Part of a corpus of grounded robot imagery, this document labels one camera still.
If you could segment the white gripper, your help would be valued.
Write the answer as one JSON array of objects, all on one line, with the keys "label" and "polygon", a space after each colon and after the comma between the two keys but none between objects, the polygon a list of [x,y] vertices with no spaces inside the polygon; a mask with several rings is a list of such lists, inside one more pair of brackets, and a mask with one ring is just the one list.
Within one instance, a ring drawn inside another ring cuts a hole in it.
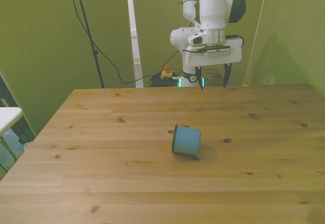
[{"label": "white gripper", "polygon": [[211,48],[205,45],[189,45],[182,51],[183,61],[189,67],[195,67],[198,84],[203,90],[202,66],[224,65],[223,87],[227,86],[229,81],[232,63],[240,62],[242,59],[242,39],[227,40],[222,46]]}]

